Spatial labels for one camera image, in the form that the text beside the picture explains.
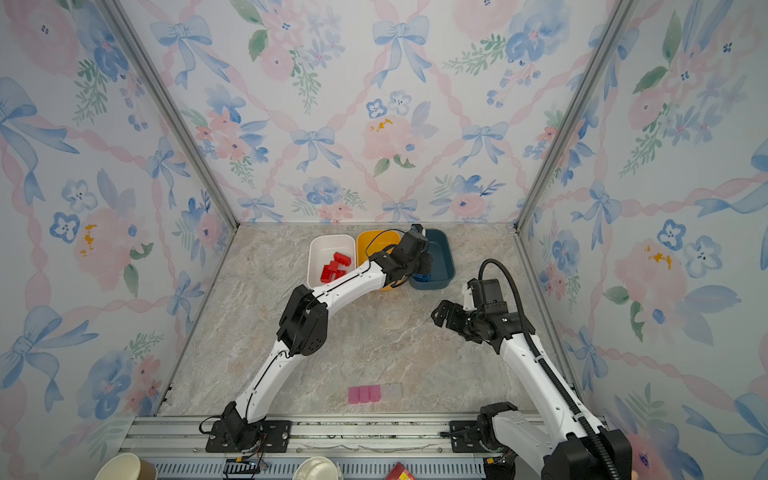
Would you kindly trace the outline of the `dark teal plastic container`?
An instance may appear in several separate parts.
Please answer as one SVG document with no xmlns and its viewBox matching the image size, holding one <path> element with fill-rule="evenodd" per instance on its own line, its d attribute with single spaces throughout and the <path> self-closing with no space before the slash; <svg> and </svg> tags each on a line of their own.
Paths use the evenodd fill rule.
<svg viewBox="0 0 768 480">
<path fill-rule="evenodd" d="M 409 284 L 416 290 L 429 291 L 445 289 L 455 277 L 456 269 L 447 235 L 439 229 L 427 229 L 426 238 L 429 241 L 428 253 L 432 257 L 430 281 L 415 282 L 412 278 Z"/>
</svg>

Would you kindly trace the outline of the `red long lego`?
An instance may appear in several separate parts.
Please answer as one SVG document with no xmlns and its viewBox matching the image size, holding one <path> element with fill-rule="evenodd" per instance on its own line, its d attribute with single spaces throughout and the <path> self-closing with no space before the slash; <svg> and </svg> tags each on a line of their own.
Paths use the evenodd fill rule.
<svg viewBox="0 0 768 480">
<path fill-rule="evenodd" d="M 331 267 L 330 264 L 324 265 L 321 272 L 320 281 L 322 284 L 330 283 L 334 280 L 335 275 L 336 271 Z"/>
<path fill-rule="evenodd" d="M 335 252 L 333 258 L 337 263 L 346 267 L 349 267 L 352 264 L 352 259 L 340 252 Z"/>
</svg>

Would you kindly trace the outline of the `white plastic container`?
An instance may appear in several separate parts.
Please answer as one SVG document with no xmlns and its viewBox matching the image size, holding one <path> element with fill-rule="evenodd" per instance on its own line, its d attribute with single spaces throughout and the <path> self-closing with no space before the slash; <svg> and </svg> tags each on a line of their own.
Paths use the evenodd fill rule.
<svg viewBox="0 0 768 480">
<path fill-rule="evenodd" d="M 357 267 L 356 242 L 350 235 L 333 234 L 318 236 L 312 240 L 309 246 L 306 280 L 310 288 L 324 285 L 320 281 L 321 272 L 324 265 L 335 261 L 333 258 L 335 252 L 343 253 L 352 259 L 352 264 L 349 267 L 340 265 L 339 270 L 345 270 L 349 273 Z"/>
</svg>

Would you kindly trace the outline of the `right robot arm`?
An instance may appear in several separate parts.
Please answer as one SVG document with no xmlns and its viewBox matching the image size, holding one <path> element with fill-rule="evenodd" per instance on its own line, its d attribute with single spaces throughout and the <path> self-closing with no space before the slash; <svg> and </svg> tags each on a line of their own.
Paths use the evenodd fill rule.
<svg viewBox="0 0 768 480">
<path fill-rule="evenodd" d="M 479 447 L 510 455 L 544 479 L 631 478 L 629 440 L 581 402 L 551 365 L 524 315 L 508 311 L 505 303 L 465 308 L 443 300 L 431 318 L 468 342 L 490 345 L 514 371 L 541 418 L 533 424 L 510 402 L 486 405 L 474 423 L 452 423 L 445 432 L 456 450 Z"/>
</svg>

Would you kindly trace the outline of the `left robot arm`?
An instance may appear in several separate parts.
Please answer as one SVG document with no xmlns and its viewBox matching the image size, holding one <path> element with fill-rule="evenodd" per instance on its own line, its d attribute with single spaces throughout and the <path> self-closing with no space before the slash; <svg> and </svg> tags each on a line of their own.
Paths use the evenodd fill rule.
<svg viewBox="0 0 768 480">
<path fill-rule="evenodd" d="M 269 409 L 296 367 L 327 340 L 329 320 L 362 296 L 406 283 L 416 274 L 431 271 L 426 229 L 413 224 L 396 245 L 368 256 L 358 268 L 317 288 L 296 287 L 279 320 L 272 350 L 245 390 L 214 417 L 205 451 L 252 453 L 268 437 L 265 419 Z"/>
</svg>

